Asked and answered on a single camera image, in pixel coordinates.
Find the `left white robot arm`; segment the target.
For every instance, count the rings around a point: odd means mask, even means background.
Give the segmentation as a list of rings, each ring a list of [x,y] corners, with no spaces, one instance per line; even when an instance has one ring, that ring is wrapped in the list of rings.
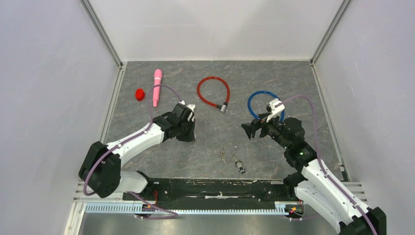
[[[195,109],[195,105],[181,101],[171,112],[152,118],[146,126],[124,138],[110,143],[94,142],[78,173],[84,182],[83,193],[107,198],[117,191],[132,191],[142,200],[151,198],[154,188],[148,177],[122,168],[141,152],[167,140],[194,142]]]

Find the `red cable lock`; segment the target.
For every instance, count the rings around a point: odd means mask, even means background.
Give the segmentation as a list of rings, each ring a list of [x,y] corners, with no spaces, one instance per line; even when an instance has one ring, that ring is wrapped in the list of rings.
[[[223,91],[226,92],[226,95],[220,95],[221,90],[219,89],[209,91],[207,98],[204,96],[204,92],[207,92],[207,89],[202,90],[202,88],[208,81],[213,80],[220,82],[223,85]],[[201,79],[197,84],[196,93],[202,102],[209,106],[217,108],[220,113],[225,114],[228,110],[228,105],[231,98],[231,90],[228,83],[223,78],[218,76],[208,76]]]

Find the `blue cable lock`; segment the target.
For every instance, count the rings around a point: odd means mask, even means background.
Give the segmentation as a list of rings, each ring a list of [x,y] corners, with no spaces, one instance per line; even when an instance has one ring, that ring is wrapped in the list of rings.
[[[263,102],[267,102],[266,98],[271,98],[271,100],[277,98],[280,100],[280,98],[276,94],[266,90],[253,92],[249,96],[247,100],[247,108],[250,114],[253,116],[253,118],[259,119],[258,115],[261,113],[261,111],[265,111],[265,108],[263,107]]]

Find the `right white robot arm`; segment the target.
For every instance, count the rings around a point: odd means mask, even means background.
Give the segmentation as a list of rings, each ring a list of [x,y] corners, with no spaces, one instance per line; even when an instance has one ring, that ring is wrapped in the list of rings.
[[[249,139],[260,131],[284,148],[287,163],[297,170],[283,179],[283,195],[309,204],[340,235],[385,235],[387,217],[379,207],[370,208],[355,196],[332,172],[304,138],[301,121],[289,117],[269,122],[254,119],[241,127]]]

